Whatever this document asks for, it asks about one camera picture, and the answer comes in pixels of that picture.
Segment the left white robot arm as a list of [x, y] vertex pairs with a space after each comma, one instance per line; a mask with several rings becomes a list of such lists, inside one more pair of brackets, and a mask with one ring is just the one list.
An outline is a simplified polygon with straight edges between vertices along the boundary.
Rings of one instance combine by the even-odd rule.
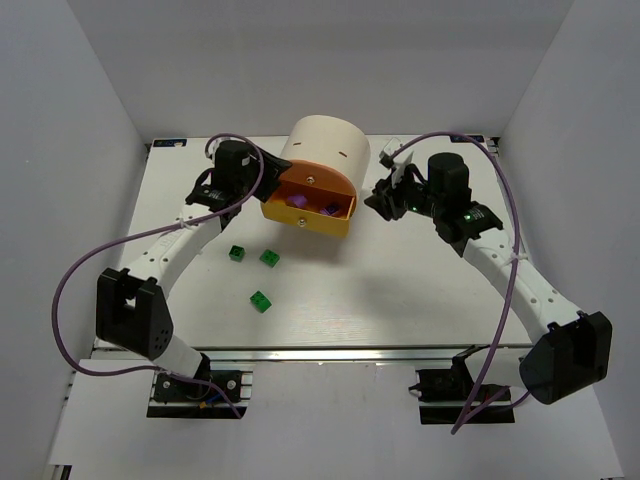
[[234, 139], [209, 143], [212, 167], [195, 180], [177, 219], [136, 260], [97, 281], [98, 339], [133, 352], [199, 390], [210, 361], [174, 331], [169, 293], [196, 255], [221, 234], [251, 197], [268, 200], [292, 162]]

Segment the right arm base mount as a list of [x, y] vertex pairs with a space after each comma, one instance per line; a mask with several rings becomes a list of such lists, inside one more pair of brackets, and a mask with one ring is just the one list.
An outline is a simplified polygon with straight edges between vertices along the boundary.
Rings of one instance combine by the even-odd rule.
[[[416, 371], [417, 382], [408, 392], [419, 402], [422, 425], [453, 426], [474, 386], [465, 364], [470, 349], [459, 353], [451, 365], [443, 368], [421, 368]], [[511, 407], [511, 392], [506, 390], [490, 406], [473, 416], [469, 424], [513, 424], [515, 415]]]

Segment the purple lego brick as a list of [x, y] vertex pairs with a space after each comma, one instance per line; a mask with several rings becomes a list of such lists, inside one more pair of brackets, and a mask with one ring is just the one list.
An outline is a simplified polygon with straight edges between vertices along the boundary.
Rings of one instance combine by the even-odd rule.
[[286, 204], [297, 209], [305, 209], [308, 199], [302, 194], [291, 195], [286, 199]]
[[341, 210], [340, 205], [335, 202], [332, 202], [329, 205], [326, 205], [325, 207], [323, 207], [320, 213], [326, 216], [335, 216], [340, 212], [340, 210]]

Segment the orange top drawer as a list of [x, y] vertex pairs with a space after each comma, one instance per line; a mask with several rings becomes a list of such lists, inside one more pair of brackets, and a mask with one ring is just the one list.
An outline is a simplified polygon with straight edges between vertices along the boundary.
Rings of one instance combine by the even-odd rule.
[[333, 167], [306, 160], [292, 160], [291, 167], [280, 177], [277, 195], [301, 194], [309, 187], [322, 192], [355, 196], [356, 189], [351, 180]]

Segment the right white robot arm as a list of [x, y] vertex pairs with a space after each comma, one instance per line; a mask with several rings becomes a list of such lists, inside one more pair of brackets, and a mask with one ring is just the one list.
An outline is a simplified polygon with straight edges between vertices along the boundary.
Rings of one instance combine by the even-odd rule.
[[530, 261], [511, 264], [515, 243], [502, 221], [472, 200], [469, 169], [460, 155], [432, 155], [427, 174], [410, 159], [397, 163], [382, 154], [380, 162], [390, 174], [375, 184], [365, 204], [387, 221], [407, 212], [431, 218], [438, 236], [509, 300], [532, 342], [518, 376], [537, 401], [550, 405], [606, 377], [612, 323], [564, 298]]

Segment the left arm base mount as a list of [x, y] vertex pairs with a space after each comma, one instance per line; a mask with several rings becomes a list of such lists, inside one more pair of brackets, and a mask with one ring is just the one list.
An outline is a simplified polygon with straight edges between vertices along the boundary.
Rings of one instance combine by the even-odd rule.
[[155, 419], [239, 420], [252, 395], [253, 368], [214, 364], [206, 385], [156, 374], [146, 416]]

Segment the yellow drawer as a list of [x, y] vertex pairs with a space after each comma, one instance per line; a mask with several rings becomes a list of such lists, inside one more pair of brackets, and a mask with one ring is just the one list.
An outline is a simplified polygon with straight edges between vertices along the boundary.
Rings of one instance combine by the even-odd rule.
[[[286, 204], [286, 199], [296, 194], [281, 197], [276, 192], [266, 203], [261, 204], [261, 211], [266, 219], [338, 238], [348, 235], [357, 205], [356, 195], [340, 195], [307, 187], [301, 194], [308, 199], [308, 204], [305, 209], [297, 209]], [[340, 205], [340, 212], [335, 216], [322, 215], [321, 209], [332, 202]]]

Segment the cream drawer cabinet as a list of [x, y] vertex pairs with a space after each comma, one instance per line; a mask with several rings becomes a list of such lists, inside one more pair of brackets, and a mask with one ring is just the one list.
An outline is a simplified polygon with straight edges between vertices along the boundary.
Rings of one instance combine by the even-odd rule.
[[325, 115], [310, 115], [293, 127], [280, 157], [330, 166], [345, 174], [356, 189], [363, 186], [371, 148], [365, 134], [348, 121]]

